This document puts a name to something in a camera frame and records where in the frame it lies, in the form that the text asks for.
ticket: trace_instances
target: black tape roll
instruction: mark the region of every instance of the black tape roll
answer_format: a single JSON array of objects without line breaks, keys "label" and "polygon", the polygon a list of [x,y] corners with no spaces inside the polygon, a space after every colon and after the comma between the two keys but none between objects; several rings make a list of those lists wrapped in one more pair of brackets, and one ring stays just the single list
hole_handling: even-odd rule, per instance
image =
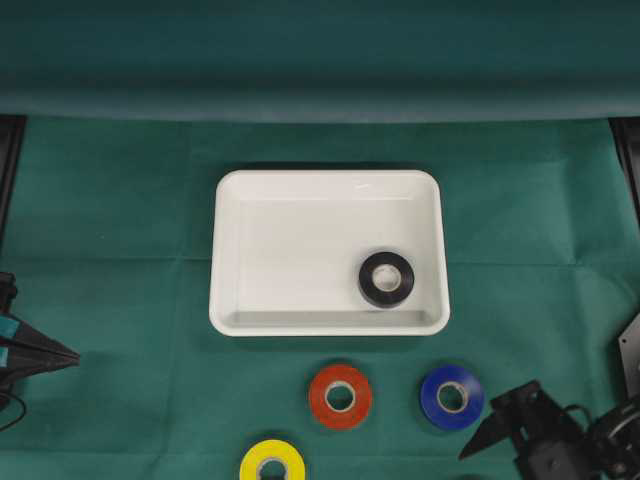
[{"label": "black tape roll", "polygon": [[[387,268],[386,266],[397,270],[399,281],[389,289],[382,290],[374,283],[374,272],[379,267]],[[392,252],[378,252],[371,255],[360,267],[358,275],[362,295],[369,303],[380,308],[392,308],[401,303],[413,290],[414,280],[413,269],[409,262]]]}]

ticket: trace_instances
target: green cloth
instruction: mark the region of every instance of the green cloth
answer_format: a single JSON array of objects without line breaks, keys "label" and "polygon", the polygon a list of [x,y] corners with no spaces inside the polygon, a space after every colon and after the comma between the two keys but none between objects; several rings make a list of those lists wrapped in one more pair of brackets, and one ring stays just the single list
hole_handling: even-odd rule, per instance
[{"label": "green cloth", "polygon": [[[442,190],[453,315],[433,337],[230,338],[209,323],[217,181],[238,168],[419,168]],[[82,354],[18,384],[0,435],[13,480],[231,479],[257,440],[291,441],[309,478],[513,479],[508,442],[418,403],[442,362],[489,398],[537,378],[601,414],[623,398],[615,337],[640,304],[640,242],[606,121],[240,125],[32,118],[2,268],[13,311]],[[335,360],[374,391],[335,433],[306,390]],[[2,412],[9,419],[17,408]]]},{"label": "green cloth", "polygon": [[0,112],[250,121],[640,114],[640,2],[20,0]]}]

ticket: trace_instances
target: tape roll center hole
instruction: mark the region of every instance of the tape roll center hole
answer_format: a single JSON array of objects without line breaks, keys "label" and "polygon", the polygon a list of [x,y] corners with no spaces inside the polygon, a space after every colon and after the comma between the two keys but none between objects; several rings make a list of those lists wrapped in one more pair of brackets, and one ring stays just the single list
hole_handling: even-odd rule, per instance
[{"label": "tape roll center hole", "polygon": [[279,458],[267,458],[258,467],[257,480],[287,480],[287,466]]},{"label": "tape roll center hole", "polygon": [[356,403],[356,392],[347,382],[337,381],[327,387],[324,400],[334,412],[344,413]]},{"label": "tape roll center hole", "polygon": [[371,274],[373,284],[383,292],[393,292],[402,283],[402,274],[395,266],[389,264],[378,265]]},{"label": "tape roll center hole", "polygon": [[449,413],[460,413],[469,404],[469,393],[458,382],[446,382],[438,387],[438,405]]}]

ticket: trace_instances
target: black cable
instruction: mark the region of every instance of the black cable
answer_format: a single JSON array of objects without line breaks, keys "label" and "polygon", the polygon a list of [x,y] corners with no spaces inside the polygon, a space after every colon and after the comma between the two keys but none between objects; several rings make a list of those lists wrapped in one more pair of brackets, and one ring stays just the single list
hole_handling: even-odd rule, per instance
[{"label": "black cable", "polygon": [[582,414],[584,415],[584,418],[587,419],[587,427],[590,427],[593,424],[593,419],[591,418],[591,412],[589,412],[589,410],[586,407],[583,407],[582,405],[578,405],[577,403],[574,403],[571,405],[567,405],[564,408],[564,411],[566,413],[569,413],[575,410],[579,410],[580,412],[582,412]]},{"label": "black cable", "polygon": [[22,412],[20,412],[20,415],[18,415],[14,420],[11,420],[9,423],[5,423],[0,427],[0,432],[4,432],[5,430],[13,427],[16,423],[18,423],[20,420],[24,418],[24,416],[27,414],[27,404],[24,403],[24,401],[20,397],[18,397],[17,395],[14,395],[13,393],[0,392],[0,397],[6,397],[9,400],[18,402],[22,407]]}]

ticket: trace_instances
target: red tape roll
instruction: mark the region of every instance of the red tape roll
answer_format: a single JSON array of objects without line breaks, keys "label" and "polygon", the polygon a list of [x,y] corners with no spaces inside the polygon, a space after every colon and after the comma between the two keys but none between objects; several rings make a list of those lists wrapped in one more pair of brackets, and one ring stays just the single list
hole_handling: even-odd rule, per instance
[{"label": "red tape roll", "polygon": [[[345,410],[329,405],[327,395],[333,387],[345,386],[351,390],[353,402]],[[371,410],[373,393],[369,381],[350,365],[335,364],[318,372],[309,387],[309,406],[314,417],[332,430],[349,430],[358,426]]]}]

